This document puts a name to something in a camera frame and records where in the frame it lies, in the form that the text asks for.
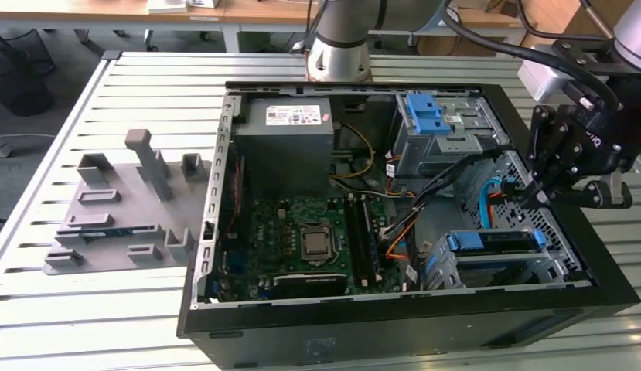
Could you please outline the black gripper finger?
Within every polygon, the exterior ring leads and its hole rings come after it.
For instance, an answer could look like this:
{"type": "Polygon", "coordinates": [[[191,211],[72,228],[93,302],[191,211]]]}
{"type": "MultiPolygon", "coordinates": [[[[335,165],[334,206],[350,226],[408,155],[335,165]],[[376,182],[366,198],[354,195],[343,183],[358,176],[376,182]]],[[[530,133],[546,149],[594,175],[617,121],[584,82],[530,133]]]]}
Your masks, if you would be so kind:
{"type": "Polygon", "coordinates": [[[535,185],[551,204],[590,209],[611,206],[606,184],[602,181],[588,181],[580,188],[575,188],[574,184],[582,178],[576,165],[567,165],[564,168],[552,166],[535,176],[535,185]]]}
{"type": "Polygon", "coordinates": [[[515,196],[520,205],[546,205],[548,195],[560,185],[566,169],[578,153],[570,149],[566,115],[550,106],[535,106],[530,121],[530,140],[524,154],[528,181],[515,196]]]}

